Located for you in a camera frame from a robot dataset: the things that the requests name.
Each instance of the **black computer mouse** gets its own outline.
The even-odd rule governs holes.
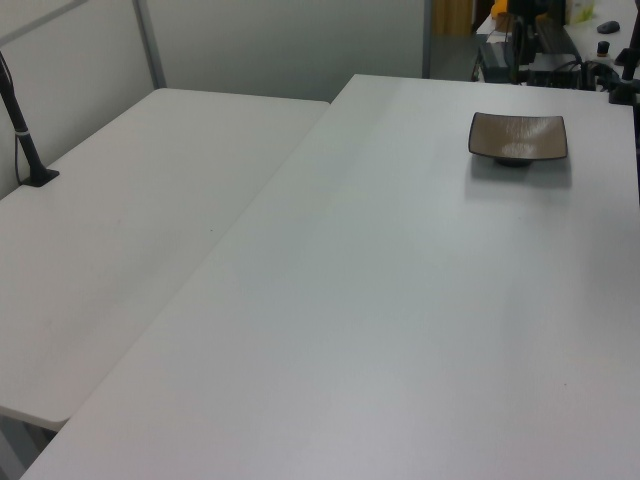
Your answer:
[[[615,33],[620,30],[620,24],[615,20],[611,22],[605,22],[602,25],[598,26],[598,33],[603,33],[605,35],[609,33]]]

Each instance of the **wall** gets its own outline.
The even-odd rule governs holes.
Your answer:
[[[0,46],[86,0],[0,0]]]
[[[89,0],[1,49],[45,165],[153,90],[131,0]],[[17,187],[13,127],[3,107],[0,198]]]
[[[425,0],[140,2],[169,87],[332,101],[355,73],[422,75]]]

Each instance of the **electronic device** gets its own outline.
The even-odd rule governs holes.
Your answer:
[[[612,20],[610,22],[604,22],[602,25],[598,25],[598,28],[596,30],[598,31],[598,33],[601,33],[603,35],[609,35],[610,33],[616,33],[620,31],[620,24],[615,20]]]
[[[569,54],[573,55],[577,61],[582,61],[573,40],[557,20],[552,18],[537,19],[536,31],[543,53]]]
[[[486,83],[510,83],[509,65],[505,53],[507,43],[483,43],[478,51],[480,70]]]

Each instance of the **square plate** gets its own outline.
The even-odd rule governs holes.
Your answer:
[[[509,166],[568,155],[562,117],[515,117],[476,112],[469,133],[469,151]]]

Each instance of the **white desk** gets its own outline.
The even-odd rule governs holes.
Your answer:
[[[602,40],[611,44],[609,54],[612,59],[615,59],[623,48],[629,46],[637,12],[634,0],[597,0],[593,19],[575,25],[567,25],[565,29],[583,60],[592,60],[595,57],[598,42]],[[609,35],[598,33],[596,30],[598,25],[609,20],[618,21],[620,31]],[[504,33],[495,32],[495,25],[496,21],[489,16],[476,33],[489,35],[487,39],[489,42],[504,41]],[[623,67],[614,66],[613,68],[622,74]],[[640,69],[636,70],[635,78],[640,79]]]
[[[24,480],[634,478],[637,195],[604,95],[355,77]]]
[[[0,414],[58,429],[327,104],[159,90],[0,202]]]

